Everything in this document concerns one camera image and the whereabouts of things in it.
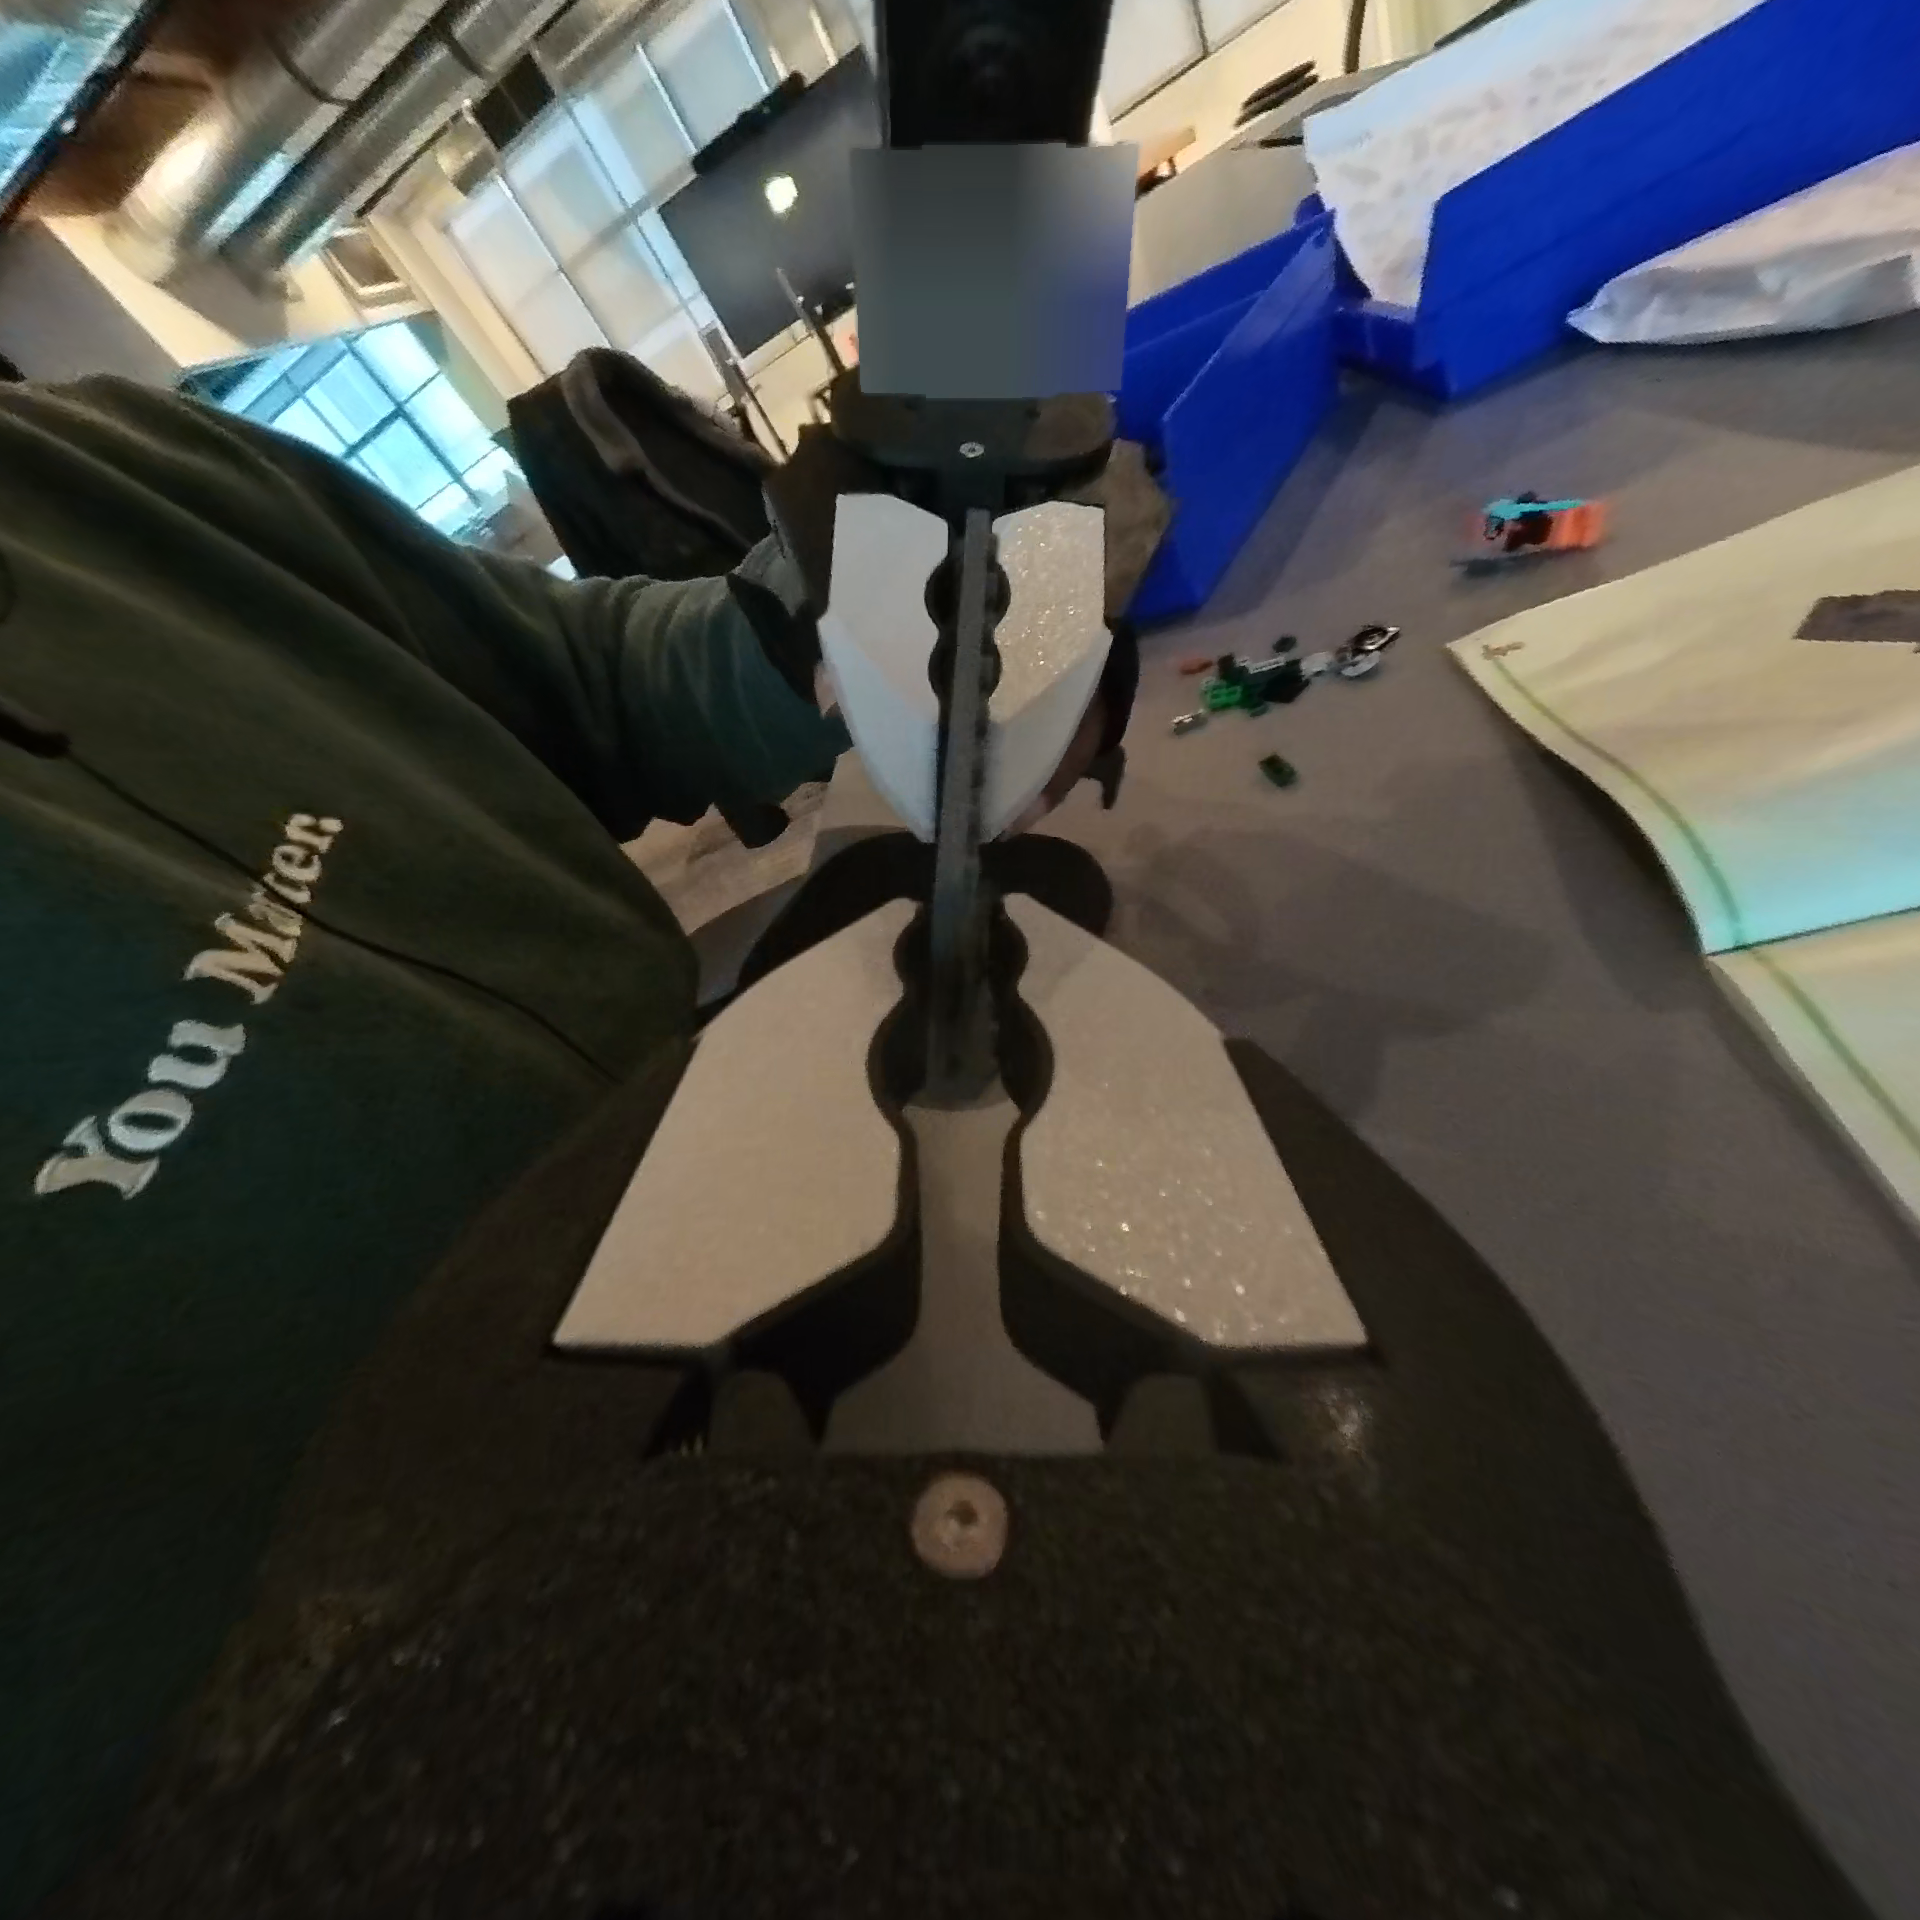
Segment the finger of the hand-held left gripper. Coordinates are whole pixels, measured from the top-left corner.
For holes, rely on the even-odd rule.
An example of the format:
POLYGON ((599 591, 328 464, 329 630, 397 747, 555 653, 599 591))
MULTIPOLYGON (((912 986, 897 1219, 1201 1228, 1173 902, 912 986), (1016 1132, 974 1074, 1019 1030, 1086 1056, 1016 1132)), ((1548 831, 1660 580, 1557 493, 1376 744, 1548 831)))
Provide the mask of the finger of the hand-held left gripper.
POLYGON ((1098 505, 1048 500, 998 515, 998 561, 1008 591, 988 703, 988 843, 1005 837, 1062 770, 1113 646, 1098 505))
POLYGON ((929 589, 949 568, 949 524, 897 498, 841 498, 831 540, 823 665, 869 785, 921 843, 939 832, 942 628, 929 589))

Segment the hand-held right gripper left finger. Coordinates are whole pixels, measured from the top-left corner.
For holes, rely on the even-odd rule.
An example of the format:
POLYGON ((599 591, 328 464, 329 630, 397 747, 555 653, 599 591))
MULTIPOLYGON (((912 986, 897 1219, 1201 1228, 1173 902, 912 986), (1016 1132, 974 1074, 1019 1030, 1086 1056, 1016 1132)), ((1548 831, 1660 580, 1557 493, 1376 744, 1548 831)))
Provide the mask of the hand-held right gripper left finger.
POLYGON ((716 1361, 881 1250, 905 1148, 869 1059, 912 918, 876 907, 707 1027, 555 1327, 562 1355, 716 1361))

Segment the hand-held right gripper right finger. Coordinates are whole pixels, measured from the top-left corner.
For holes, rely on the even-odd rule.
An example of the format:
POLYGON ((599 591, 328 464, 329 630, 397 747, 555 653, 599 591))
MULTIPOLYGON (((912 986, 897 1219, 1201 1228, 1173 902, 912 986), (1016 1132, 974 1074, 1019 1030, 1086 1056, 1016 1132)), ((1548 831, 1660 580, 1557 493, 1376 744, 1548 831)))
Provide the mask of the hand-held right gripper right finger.
POLYGON ((1210 1361, 1359 1355, 1363 1317, 1217 1027, 1040 898, 1005 918, 1016 1226, 1036 1250, 1210 1361))

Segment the dark grey studded brick plate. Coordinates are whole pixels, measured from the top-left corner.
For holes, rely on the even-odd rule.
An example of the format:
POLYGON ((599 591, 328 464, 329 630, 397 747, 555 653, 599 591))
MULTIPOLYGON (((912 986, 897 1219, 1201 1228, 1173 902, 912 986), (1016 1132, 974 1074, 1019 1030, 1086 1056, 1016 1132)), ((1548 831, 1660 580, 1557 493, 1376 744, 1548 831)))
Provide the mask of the dark grey studded brick plate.
POLYGON ((955 778, 942 801, 929 906, 921 1104, 933 1109, 969 1108, 1001 1074, 989 992, 993 906, 978 794, 955 778))

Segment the grey desk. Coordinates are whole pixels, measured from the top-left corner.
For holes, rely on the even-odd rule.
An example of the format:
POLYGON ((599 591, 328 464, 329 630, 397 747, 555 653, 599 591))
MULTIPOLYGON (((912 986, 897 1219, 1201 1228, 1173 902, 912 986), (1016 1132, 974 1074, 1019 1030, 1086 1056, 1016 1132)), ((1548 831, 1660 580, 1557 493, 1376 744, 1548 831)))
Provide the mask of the grey desk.
POLYGON ((1278 1460, 1027 1460, 988 1582, 919 1564, 903 1460, 654 1477, 662 1918, 1917 1918, 1917 1239, 1443 655, 1914 457, 1917 320, 1343 406, 1267 606, 1416 661, 1297 796, 1162 744, 1098 843, 1141 958, 1410 1179, 1333 1197, 1416 1367, 1257 1380, 1278 1460), (1510 493, 1608 540, 1459 575, 1510 493))

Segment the black dimpled tray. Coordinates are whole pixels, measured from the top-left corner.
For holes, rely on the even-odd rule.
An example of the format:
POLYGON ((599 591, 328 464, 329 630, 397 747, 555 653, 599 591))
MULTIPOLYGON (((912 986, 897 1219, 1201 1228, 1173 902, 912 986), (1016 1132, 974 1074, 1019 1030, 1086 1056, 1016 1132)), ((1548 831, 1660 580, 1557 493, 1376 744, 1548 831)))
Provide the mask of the black dimpled tray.
MULTIPOLYGON (((980 879, 1001 895, 1029 895, 1086 933, 1113 924, 1113 883, 1096 852, 1048 832, 1005 837, 980 852, 980 879)), ((871 910, 925 906, 933 888, 933 849, 909 831, 853 837, 808 871, 790 902, 760 932, 736 972, 736 992, 795 965, 810 946, 865 921, 871 910)))

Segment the paned glass window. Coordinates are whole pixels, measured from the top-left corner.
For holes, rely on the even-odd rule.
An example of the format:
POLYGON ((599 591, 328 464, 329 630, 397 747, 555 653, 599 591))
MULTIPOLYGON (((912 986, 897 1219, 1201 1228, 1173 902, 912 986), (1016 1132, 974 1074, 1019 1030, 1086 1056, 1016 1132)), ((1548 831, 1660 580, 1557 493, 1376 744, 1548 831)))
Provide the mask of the paned glass window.
POLYGON ((624 351, 777 448, 831 352, 786 294, 760 345, 721 316, 667 224, 693 157, 777 82, 820 82, 871 35, 869 2, 574 2, 535 44, 555 102, 493 139, 461 108, 374 203, 423 316, 269 351, 182 383, 376 480, 453 535, 522 489, 506 401, 583 351, 624 351))

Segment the person's dark green sweatshirt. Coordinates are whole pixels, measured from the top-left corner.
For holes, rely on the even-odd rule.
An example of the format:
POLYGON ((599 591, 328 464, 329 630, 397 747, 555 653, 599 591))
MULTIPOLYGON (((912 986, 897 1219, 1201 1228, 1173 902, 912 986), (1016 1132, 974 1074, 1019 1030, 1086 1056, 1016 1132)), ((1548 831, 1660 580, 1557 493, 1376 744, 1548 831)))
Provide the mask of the person's dark green sweatshirt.
POLYGON ((432 534, 3 388, 3 1918, 121 1820, 397 1305, 680 1039, 680 933, 414 649, 432 534))

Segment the small orange toy piece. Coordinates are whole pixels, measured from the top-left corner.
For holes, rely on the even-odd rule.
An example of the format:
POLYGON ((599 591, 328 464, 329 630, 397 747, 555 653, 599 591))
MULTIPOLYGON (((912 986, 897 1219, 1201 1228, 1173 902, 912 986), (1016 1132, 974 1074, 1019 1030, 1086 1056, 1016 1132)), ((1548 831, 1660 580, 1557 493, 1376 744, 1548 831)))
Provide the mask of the small orange toy piece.
POLYGON ((1472 515, 1453 568, 1488 575, 1593 551, 1609 534, 1609 505, 1593 498, 1510 493, 1472 515))

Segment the large blue plastic bin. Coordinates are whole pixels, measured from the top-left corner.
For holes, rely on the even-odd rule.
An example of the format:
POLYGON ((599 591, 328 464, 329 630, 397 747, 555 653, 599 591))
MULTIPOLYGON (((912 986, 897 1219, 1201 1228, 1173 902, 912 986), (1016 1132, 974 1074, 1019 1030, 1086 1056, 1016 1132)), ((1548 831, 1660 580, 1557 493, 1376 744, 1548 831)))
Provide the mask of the large blue plastic bin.
POLYGON ((1335 357, 1471 394, 1617 273, 1914 139, 1917 2, 1751 2, 1448 194, 1417 307, 1370 296, 1338 247, 1335 357))

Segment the open instruction booklet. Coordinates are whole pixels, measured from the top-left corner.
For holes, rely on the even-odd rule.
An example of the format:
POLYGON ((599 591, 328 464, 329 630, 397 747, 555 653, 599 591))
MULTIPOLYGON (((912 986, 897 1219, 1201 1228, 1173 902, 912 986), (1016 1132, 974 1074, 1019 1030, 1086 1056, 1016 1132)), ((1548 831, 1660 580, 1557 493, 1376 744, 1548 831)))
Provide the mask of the open instruction booklet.
POLYGON ((1917 466, 1453 643, 1917 1222, 1917 466))

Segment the black wall screen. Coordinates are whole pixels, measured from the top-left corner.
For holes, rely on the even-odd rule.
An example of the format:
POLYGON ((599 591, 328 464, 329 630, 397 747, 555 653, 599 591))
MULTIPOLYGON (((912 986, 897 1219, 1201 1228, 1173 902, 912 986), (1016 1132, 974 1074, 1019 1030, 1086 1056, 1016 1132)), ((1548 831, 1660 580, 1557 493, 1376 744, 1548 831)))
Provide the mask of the black wall screen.
POLYGON ((777 126, 696 173, 660 222, 737 352, 855 299, 853 136, 777 126))

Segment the silver ventilation duct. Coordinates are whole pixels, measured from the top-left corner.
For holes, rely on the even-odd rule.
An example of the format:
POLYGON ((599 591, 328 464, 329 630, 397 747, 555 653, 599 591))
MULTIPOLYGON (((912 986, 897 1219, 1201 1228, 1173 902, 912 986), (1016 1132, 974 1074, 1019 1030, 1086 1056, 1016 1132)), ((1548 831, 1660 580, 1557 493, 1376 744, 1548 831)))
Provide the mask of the silver ventilation duct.
POLYGON ((132 191, 126 234, 154 273, 208 258, 374 111, 461 2, 307 2, 269 30, 225 91, 180 132, 132 191))

